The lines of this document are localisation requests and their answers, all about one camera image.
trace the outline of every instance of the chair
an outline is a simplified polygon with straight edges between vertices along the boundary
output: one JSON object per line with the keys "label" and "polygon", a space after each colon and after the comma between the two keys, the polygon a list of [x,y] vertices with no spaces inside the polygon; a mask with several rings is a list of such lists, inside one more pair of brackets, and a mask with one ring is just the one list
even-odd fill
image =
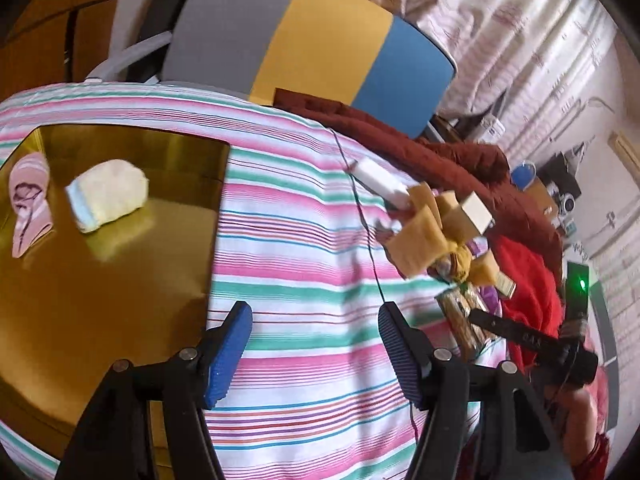
{"label": "chair", "polygon": [[165,45],[162,84],[263,105],[286,88],[359,108],[411,137],[456,73],[442,47],[368,0],[186,0],[172,32],[125,49],[88,80],[113,80]]}

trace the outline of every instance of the silver screw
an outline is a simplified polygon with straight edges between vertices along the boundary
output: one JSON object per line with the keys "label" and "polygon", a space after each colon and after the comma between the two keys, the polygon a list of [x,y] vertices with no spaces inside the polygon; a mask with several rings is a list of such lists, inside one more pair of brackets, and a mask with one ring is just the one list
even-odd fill
{"label": "silver screw", "polygon": [[513,361],[503,361],[500,368],[502,368],[502,371],[506,374],[514,374],[518,371],[518,367]]}
{"label": "silver screw", "polygon": [[183,348],[178,355],[183,361],[191,361],[197,357],[198,351],[195,348]]}
{"label": "silver screw", "polygon": [[114,362],[113,365],[111,365],[111,368],[114,372],[123,372],[124,370],[129,368],[129,361],[127,361],[126,359],[118,359],[116,362]]}
{"label": "silver screw", "polygon": [[433,351],[433,356],[438,360],[438,361],[450,361],[451,359],[451,352],[449,352],[449,350],[447,350],[446,348],[436,348]]}

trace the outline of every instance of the gold tray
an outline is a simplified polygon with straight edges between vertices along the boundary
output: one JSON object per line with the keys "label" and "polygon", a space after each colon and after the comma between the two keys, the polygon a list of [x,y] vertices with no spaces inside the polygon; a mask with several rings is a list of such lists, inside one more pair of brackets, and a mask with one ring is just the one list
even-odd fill
{"label": "gold tray", "polygon": [[[16,259],[8,179],[32,152],[49,162],[53,230]],[[198,342],[228,152],[204,137],[59,124],[31,132],[0,169],[0,420],[33,445],[62,456],[115,360],[160,362]],[[83,235],[64,188],[112,158],[145,172],[149,200]]]}

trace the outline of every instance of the curtain print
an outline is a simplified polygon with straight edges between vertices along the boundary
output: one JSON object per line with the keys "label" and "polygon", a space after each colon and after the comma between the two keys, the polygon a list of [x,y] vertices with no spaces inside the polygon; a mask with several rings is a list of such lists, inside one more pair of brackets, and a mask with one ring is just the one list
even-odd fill
{"label": "curtain print", "polygon": [[371,0],[437,40],[458,64],[438,113],[481,114],[510,88],[500,146],[513,163],[558,124],[609,50],[598,0]]}

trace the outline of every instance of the striped bedsheet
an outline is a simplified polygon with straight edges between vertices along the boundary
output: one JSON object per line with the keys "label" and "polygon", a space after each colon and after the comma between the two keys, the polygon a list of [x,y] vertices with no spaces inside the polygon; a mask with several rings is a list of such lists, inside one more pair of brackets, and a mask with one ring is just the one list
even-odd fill
{"label": "striped bedsheet", "polygon": [[[357,185],[344,160],[369,156],[319,123],[214,92],[138,84],[57,85],[0,104],[0,162],[41,124],[110,123],[223,139],[232,146],[223,188],[208,326],[235,300],[254,331],[226,399],[206,413],[228,479],[402,478],[415,449],[410,408],[377,329],[387,300],[437,345],[452,348],[428,276],[403,280],[378,239],[392,227],[383,201]],[[504,359],[503,341],[480,362]],[[469,405],[469,426],[478,407]],[[424,416],[415,414],[421,430]],[[57,462],[4,425],[20,466],[50,479]]]}

